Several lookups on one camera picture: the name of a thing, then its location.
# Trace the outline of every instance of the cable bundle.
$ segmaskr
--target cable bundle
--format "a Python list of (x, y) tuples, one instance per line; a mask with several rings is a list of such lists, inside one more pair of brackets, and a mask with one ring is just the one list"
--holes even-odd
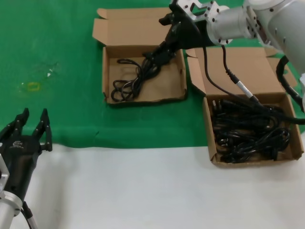
[[(140, 93), (143, 83), (157, 76), (161, 70), (161, 66), (147, 58), (144, 59), (141, 65), (130, 59), (119, 59), (117, 63), (136, 65), (137, 77), (133, 80), (113, 81), (114, 90), (111, 93), (111, 98), (115, 102), (130, 101), (136, 98)], [(116, 98), (115, 94), (120, 94), (121, 98)]]
[[(278, 107), (268, 107), (282, 112)], [(281, 120), (264, 115), (243, 103), (213, 101), (213, 132), (221, 161), (242, 163), (260, 154), (265, 160), (276, 160), (279, 151), (287, 148), (289, 130), (281, 127)]]

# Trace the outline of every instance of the white table surface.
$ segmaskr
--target white table surface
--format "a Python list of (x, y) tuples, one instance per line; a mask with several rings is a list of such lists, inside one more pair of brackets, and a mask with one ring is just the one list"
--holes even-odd
[[(40, 229), (304, 229), (305, 159), (220, 169), (207, 147), (55, 145), (25, 200)], [(28, 228), (22, 214), (11, 228)]]

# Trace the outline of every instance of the open cardboard box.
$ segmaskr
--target open cardboard box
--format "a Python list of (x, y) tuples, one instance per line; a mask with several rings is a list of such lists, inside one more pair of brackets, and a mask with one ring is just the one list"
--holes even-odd
[[(94, 20), (93, 37), (106, 45), (103, 48), (102, 91), (106, 102), (114, 104), (116, 102), (111, 98), (113, 81), (136, 78), (135, 65), (118, 64), (117, 60), (128, 58), (141, 65), (142, 54), (153, 51), (164, 41), (170, 26), (162, 26), (159, 19), (170, 9), (98, 9), (97, 12), (100, 18)], [(185, 63), (180, 50), (155, 78), (143, 84), (133, 102), (182, 100), (186, 97), (186, 89)]]
[[(277, 80), (275, 70), (278, 63), (277, 58), (269, 57), (264, 48), (227, 48), (228, 68), (244, 83), (244, 85), (263, 104), (273, 104), (281, 107), (285, 114), (295, 117), (295, 112), (290, 97)], [(231, 97), (215, 88), (206, 78), (204, 71), (203, 50), (187, 50), (188, 64), (192, 83), (205, 94), (203, 99), (203, 117), (207, 133), (210, 160), (213, 164), (222, 167), (244, 167), (282, 163), (285, 161), (298, 160), (303, 150), (298, 125), (285, 124), (290, 128), (290, 144), (286, 150), (279, 153), (277, 161), (253, 158), (247, 163), (228, 164), (220, 161), (220, 155), (216, 152), (211, 115), (212, 102), (219, 99), (230, 99)], [(212, 80), (220, 87), (234, 94), (243, 95), (243, 92), (230, 80), (225, 73), (223, 65), (223, 51), (221, 48), (208, 48), (208, 71)], [(289, 68), (286, 69), (285, 78), (291, 86), (297, 82)]]

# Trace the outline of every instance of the green mat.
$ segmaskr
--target green mat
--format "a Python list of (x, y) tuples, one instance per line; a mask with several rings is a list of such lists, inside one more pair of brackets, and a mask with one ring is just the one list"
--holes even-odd
[[(202, 96), (112, 108), (103, 102), (102, 52), (92, 38), (98, 8), (167, 7), (170, 0), (15, 0), (0, 2), (0, 128), (25, 107), (30, 134), (49, 110), (53, 141), (71, 147), (205, 146)], [(235, 7), (243, 0), (219, 0)], [(231, 46), (259, 46), (238, 40)], [(304, 117), (296, 108), (298, 117)]]

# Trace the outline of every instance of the metal cylinder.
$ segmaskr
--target metal cylinder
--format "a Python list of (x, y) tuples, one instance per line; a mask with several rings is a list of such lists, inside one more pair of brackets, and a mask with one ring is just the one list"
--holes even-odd
[(0, 229), (10, 229), (15, 209), (9, 203), (0, 202)]
[(305, 2), (285, 0), (266, 10), (254, 10), (272, 45), (284, 52), (299, 74), (305, 73)]
[(214, 40), (236, 39), (247, 35), (247, 21), (242, 7), (220, 11), (210, 26)]

